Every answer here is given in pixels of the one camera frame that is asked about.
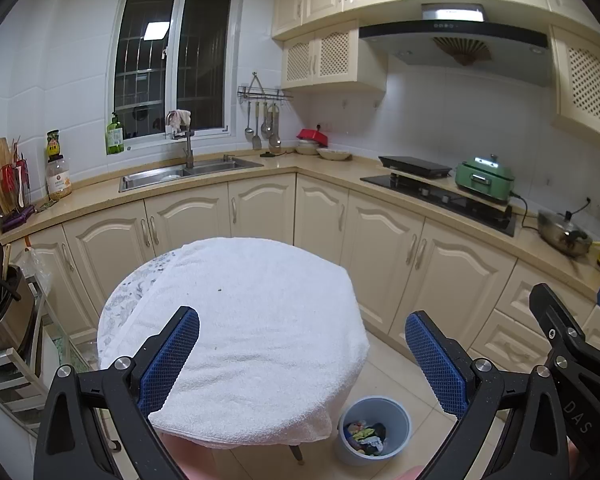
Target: green multi-cooker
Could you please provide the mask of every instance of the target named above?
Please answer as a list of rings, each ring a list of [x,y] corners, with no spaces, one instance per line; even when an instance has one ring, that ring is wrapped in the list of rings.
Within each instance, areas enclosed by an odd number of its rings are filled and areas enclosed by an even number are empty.
[[[456,184],[496,202],[508,202],[515,177],[511,170],[498,162],[498,157],[475,157],[458,164]]]

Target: sink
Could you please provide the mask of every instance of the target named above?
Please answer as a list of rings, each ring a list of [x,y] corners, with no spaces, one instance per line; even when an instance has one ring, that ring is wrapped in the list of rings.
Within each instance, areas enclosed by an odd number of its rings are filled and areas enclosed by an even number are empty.
[[[190,176],[199,176],[209,173],[219,173],[221,171],[241,170],[243,168],[259,168],[262,164],[233,158],[225,155],[223,158],[213,158],[211,160],[201,160],[195,162],[193,168],[187,168],[185,164],[179,166],[169,166],[158,170],[141,171],[125,175],[120,178],[120,188],[118,192],[129,191],[139,187],[179,180]]]

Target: green soap bottle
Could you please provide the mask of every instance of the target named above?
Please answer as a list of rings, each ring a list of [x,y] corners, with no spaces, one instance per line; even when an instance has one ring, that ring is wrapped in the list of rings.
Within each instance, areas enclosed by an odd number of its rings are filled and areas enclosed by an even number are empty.
[[[107,155],[125,151],[122,123],[118,120],[118,116],[115,112],[111,114],[111,123],[107,126],[104,137],[107,145]]]

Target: plastic jar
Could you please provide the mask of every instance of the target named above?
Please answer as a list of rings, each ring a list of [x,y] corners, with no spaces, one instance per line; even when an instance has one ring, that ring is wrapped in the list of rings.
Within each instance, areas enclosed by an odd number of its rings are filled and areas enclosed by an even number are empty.
[[[62,155],[51,155],[46,164],[46,187],[50,200],[60,200],[72,192],[69,164]]]

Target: range hood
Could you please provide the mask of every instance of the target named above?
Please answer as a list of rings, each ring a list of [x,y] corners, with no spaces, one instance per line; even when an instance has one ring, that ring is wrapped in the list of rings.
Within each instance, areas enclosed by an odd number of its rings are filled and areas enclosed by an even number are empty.
[[[422,17],[360,27],[360,39],[406,64],[465,67],[538,86],[551,82],[545,34],[488,22],[479,5],[427,4]]]

